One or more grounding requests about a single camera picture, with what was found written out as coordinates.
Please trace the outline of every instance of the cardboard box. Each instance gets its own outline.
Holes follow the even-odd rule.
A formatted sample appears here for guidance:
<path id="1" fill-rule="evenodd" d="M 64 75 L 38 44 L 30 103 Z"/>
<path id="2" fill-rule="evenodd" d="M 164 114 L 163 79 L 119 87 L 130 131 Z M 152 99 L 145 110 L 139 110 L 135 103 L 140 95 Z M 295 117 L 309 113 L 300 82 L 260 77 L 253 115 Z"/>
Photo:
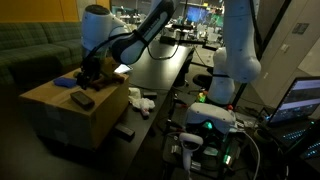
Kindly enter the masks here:
<path id="1" fill-rule="evenodd" d="M 73 78 L 74 71 L 64 75 Z M 100 91 L 79 86 L 43 84 L 19 96 L 28 120 L 37 135 L 86 149 L 97 149 L 128 105 L 129 76 L 123 84 L 112 83 Z M 82 91 L 95 101 L 85 111 L 70 98 Z"/>

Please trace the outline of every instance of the sofa cushion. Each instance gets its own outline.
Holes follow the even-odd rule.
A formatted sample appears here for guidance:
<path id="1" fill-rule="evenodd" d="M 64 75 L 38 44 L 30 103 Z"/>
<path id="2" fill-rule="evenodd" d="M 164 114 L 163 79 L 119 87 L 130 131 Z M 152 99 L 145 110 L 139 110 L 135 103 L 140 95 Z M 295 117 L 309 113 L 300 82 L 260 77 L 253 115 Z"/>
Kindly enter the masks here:
<path id="1" fill-rule="evenodd" d="M 27 46 L 18 27 L 12 23 L 0 24 L 0 50 Z"/>
<path id="2" fill-rule="evenodd" d="M 0 50 L 48 43 L 39 23 L 1 23 Z"/>
<path id="3" fill-rule="evenodd" d="M 27 46 L 48 43 L 46 33 L 39 23 L 17 23 L 16 26 Z"/>
<path id="4" fill-rule="evenodd" d="M 8 70 L 12 63 L 29 61 L 39 57 L 57 57 L 62 66 L 72 64 L 70 51 L 66 47 L 53 44 L 29 46 L 17 49 L 3 50 L 0 56 L 0 84 L 12 84 L 13 78 Z"/>
<path id="5" fill-rule="evenodd" d="M 28 61 L 14 62 L 9 70 L 17 88 L 22 91 L 31 90 L 62 75 L 62 66 L 54 56 L 42 56 Z"/>
<path id="6" fill-rule="evenodd" d="M 80 22 L 41 23 L 50 43 L 81 39 Z"/>
<path id="7" fill-rule="evenodd" d="M 82 45 L 80 39 L 60 41 L 53 44 L 69 48 L 72 63 L 77 64 L 82 61 Z"/>

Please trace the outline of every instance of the black robot arm segment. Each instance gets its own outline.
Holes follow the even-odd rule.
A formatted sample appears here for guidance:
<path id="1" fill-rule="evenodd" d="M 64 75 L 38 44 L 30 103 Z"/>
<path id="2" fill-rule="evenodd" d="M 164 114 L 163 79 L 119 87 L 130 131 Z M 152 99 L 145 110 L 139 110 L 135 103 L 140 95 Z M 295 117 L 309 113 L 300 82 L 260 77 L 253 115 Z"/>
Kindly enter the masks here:
<path id="1" fill-rule="evenodd" d="M 122 64 L 138 61 L 144 49 L 169 22 L 178 4 L 178 0 L 160 1 L 133 34 L 115 40 L 111 47 L 114 60 Z"/>

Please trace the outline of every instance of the wall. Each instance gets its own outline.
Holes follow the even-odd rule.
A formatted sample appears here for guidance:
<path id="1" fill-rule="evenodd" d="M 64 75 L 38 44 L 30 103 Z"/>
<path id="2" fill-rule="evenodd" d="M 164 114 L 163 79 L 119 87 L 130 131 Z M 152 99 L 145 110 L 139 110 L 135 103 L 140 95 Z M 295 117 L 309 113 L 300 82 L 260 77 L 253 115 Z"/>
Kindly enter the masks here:
<path id="1" fill-rule="evenodd" d="M 320 76 L 320 38 L 307 53 L 306 57 L 299 65 L 301 71 L 306 72 L 311 76 Z"/>
<path id="2" fill-rule="evenodd" d="M 108 9 L 111 8 L 110 6 L 110 0 L 96 0 L 97 1 L 97 4 L 103 6 L 103 7 L 106 7 Z"/>
<path id="3" fill-rule="evenodd" d="M 3 0 L 0 22 L 78 21 L 75 0 Z"/>
<path id="4" fill-rule="evenodd" d="M 285 0 L 260 0 L 257 24 L 262 39 L 265 39 Z"/>
<path id="5" fill-rule="evenodd" d="M 319 0 L 292 0 L 283 19 L 281 20 L 273 38 L 271 39 L 261 59 L 262 71 L 260 76 L 252 82 L 258 95 L 266 105 L 277 106 L 293 79 L 297 76 L 309 76 L 299 65 L 304 59 L 310 59 L 310 50 L 317 47 L 320 37 L 318 17 L 320 11 Z M 293 34 L 297 23 L 309 23 L 305 33 Z M 287 50 L 281 47 L 288 45 Z M 309 66 L 319 66 L 313 53 L 313 62 Z"/>

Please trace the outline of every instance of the computer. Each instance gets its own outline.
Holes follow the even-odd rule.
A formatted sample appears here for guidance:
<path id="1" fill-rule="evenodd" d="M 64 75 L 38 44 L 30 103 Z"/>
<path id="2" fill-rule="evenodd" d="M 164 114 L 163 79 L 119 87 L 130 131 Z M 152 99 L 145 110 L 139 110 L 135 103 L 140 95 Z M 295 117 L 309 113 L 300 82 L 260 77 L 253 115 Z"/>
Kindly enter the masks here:
<path id="1" fill-rule="evenodd" d="M 265 117 L 264 127 L 283 145 L 289 147 L 313 121 L 310 119 L 320 105 L 320 77 L 297 77 L 278 107 Z M 320 141 L 302 154 L 302 158 L 320 155 Z"/>

